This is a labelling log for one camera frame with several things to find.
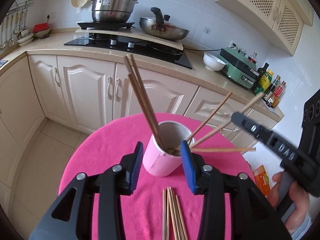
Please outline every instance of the tile floor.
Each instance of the tile floor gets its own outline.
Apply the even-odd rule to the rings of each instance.
[[[19,175],[11,217],[25,240],[55,200],[65,166],[87,137],[49,120],[36,138]]]

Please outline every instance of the pink cup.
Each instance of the pink cup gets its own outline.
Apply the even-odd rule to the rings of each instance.
[[[181,141],[186,140],[191,135],[191,131],[187,127],[175,121],[163,121],[159,123],[159,130],[164,148],[179,147]],[[178,168],[182,160],[180,156],[174,156],[162,150],[152,135],[142,163],[146,171],[151,175],[165,177]]]

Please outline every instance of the red container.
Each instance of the red container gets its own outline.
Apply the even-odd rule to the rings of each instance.
[[[49,25],[47,23],[37,24],[33,27],[33,33],[41,32],[49,29]]]

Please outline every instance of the round table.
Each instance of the round table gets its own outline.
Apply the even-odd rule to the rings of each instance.
[[[180,122],[194,131],[200,122],[188,117],[174,114],[156,114],[158,122],[172,120]],[[195,136],[196,140],[206,135],[212,129],[205,125]],[[123,155],[132,153],[138,141],[146,149],[151,136],[151,130],[143,114],[137,114],[101,127],[91,134],[75,151],[63,173],[59,193],[79,173],[88,176],[103,173],[111,166],[118,164]],[[220,133],[207,139],[199,147],[234,147]],[[204,161],[219,169],[222,173],[237,175],[247,173],[253,180],[252,172],[239,152],[233,153],[202,153]],[[127,240],[150,239],[162,237],[162,190],[171,186],[178,195],[188,238],[197,239],[203,195],[193,195],[189,190],[182,165],[167,177],[154,177],[146,172],[143,165],[137,188],[131,196],[121,196],[124,231]],[[92,240],[98,239],[98,194],[95,196],[92,217]],[[231,239],[231,215],[229,196],[225,195],[226,229],[225,239]]]

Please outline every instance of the stainless steel pot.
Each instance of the stainless steel pot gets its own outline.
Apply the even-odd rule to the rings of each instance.
[[[92,20],[95,22],[124,23],[133,11],[138,0],[91,0]]]
[[[188,35],[188,30],[169,23],[170,16],[165,15],[163,17],[159,8],[152,7],[151,11],[155,14],[156,18],[140,18],[140,28],[145,33],[170,41],[179,41]]]

